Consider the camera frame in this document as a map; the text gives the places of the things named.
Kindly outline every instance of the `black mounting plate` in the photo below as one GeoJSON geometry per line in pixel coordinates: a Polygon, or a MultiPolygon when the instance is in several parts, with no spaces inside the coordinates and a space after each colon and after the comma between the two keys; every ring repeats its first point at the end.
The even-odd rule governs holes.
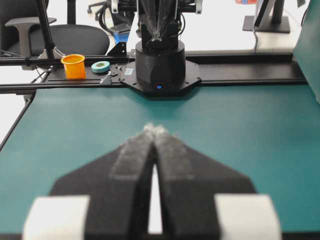
{"type": "Polygon", "coordinates": [[[125,41],[118,42],[117,45],[112,48],[107,56],[109,57],[123,57],[127,56],[127,43],[125,41]]]}
{"type": "Polygon", "coordinates": [[[151,85],[142,85],[136,77],[136,63],[131,62],[120,69],[120,81],[122,84],[133,88],[147,96],[177,96],[185,94],[196,83],[201,81],[199,66],[196,63],[185,61],[185,79],[184,82],[175,89],[155,89],[151,85]]]}

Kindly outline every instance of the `tape roll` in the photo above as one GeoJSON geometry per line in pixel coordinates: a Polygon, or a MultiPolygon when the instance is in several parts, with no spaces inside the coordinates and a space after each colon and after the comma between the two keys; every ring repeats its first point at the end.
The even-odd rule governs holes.
{"type": "Polygon", "coordinates": [[[96,74],[106,73],[110,70],[110,62],[98,61],[91,66],[92,72],[96,74]]]}

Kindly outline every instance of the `green table surface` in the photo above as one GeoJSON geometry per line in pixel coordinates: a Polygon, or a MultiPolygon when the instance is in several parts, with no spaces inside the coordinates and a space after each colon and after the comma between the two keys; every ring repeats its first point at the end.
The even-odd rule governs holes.
{"type": "Polygon", "coordinates": [[[308,85],[273,85],[154,99],[128,88],[38,90],[0,153],[0,233],[20,233],[58,177],[147,123],[248,175],[271,195],[284,232],[320,231],[320,107],[308,85]]]}

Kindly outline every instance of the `chair armrest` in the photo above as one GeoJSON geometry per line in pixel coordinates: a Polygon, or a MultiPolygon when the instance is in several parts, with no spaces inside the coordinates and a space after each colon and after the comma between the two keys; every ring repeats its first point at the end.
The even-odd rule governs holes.
{"type": "MultiPolygon", "coordinates": [[[[48,17],[49,24],[57,21],[54,17],[48,17]]],[[[33,25],[39,25],[40,21],[38,17],[21,17],[9,20],[6,27],[16,27],[19,33],[19,45],[20,55],[24,57],[31,57],[31,43],[29,31],[33,25]]]]}

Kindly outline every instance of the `office chair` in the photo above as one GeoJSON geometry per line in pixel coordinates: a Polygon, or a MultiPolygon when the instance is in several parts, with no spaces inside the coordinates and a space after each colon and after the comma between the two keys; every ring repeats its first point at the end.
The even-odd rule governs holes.
{"type": "MultiPolygon", "coordinates": [[[[33,0],[0,0],[0,50],[24,57],[39,56],[45,44],[36,16],[33,0]]],[[[76,0],[67,0],[67,24],[53,25],[50,29],[55,45],[66,55],[105,55],[110,45],[103,30],[76,25],[76,0]]]]}
{"type": "Polygon", "coordinates": [[[94,19],[95,19],[96,21],[98,21],[98,20],[99,20],[99,14],[103,11],[103,9],[104,9],[103,6],[104,6],[105,4],[106,4],[106,1],[101,1],[101,2],[98,2],[98,3],[90,4],[90,5],[88,6],[88,10],[87,10],[88,14],[92,14],[92,10],[91,10],[92,7],[102,6],[102,7],[99,8],[98,11],[95,12],[95,17],[94,17],[94,19]]]}

